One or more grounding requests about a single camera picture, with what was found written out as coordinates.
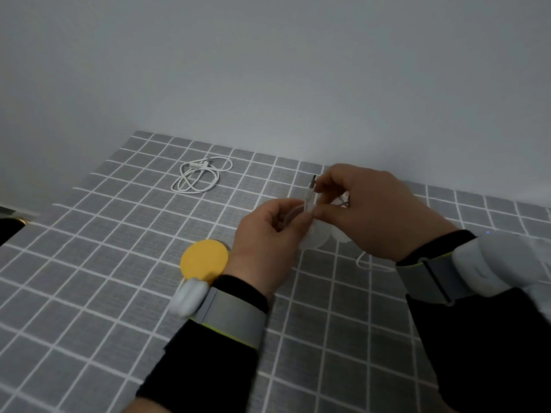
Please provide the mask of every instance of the gray wall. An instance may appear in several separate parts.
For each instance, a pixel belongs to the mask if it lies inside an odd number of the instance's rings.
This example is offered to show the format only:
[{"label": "gray wall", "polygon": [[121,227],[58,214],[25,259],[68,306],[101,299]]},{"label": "gray wall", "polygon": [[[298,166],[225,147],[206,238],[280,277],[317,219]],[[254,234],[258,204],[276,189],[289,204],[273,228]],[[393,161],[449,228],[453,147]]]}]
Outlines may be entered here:
[{"label": "gray wall", "polygon": [[551,205],[551,0],[1,0],[0,204],[136,129]]}]

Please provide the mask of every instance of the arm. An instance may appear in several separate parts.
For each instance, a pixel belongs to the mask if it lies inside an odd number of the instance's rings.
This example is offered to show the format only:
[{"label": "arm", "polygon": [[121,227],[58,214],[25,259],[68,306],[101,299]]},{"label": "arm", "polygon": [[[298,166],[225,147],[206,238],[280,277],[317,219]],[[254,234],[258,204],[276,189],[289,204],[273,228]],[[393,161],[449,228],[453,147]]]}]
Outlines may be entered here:
[{"label": "arm", "polygon": [[[301,214],[285,229],[284,215],[302,201],[267,201],[243,218],[224,275],[212,286],[268,312],[268,299],[285,281],[311,215]],[[245,411],[257,351],[188,320],[124,413]]]},{"label": "arm", "polygon": [[[329,204],[344,191],[349,208]],[[315,218],[397,265],[445,255],[475,238],[418,201],[388,172],[337,164],[320,177],[316,192],[322,196]],[[461,413],[533,411],[529,406],[548,404],[551,326],[522,290],[465,297],[452,306],[406,298],[450,407]]]}]

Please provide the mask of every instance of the yellow round coaster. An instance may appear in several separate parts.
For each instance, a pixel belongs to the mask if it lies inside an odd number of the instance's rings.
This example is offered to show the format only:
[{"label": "yellow round coaster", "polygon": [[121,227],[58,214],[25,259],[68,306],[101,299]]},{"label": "yellow round coaster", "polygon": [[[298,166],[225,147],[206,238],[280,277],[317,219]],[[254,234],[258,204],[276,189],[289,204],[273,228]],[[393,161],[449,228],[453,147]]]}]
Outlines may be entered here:
[{"label": "yellow round coaster", "polygon": [[205,239],[191,245],[182,255],[180,269],[186,279],[211,283],[228,263],[228,250],[222,242]]}]

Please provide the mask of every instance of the hand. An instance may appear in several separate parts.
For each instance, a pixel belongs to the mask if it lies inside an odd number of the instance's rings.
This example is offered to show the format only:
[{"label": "hand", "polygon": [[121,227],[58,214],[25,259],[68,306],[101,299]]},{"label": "hand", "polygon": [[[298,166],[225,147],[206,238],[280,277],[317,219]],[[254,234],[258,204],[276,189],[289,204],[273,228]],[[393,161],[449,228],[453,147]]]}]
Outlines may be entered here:
[{"label": "hand", "polygon": [[[458,228],[419,201],[386,171],[338,163],[316,181],[313,217],[341,229],[368,254],[398,262]],[[349,193],[349,208],[331,201]]]},{"label": "hand", "polygon": [[244,280],[270,298],[285,282],[299,243],[312,224],[312,215],[304,212],[283,228],[285,215],[303,203],[274,199],[243,217],[224,274]]}]

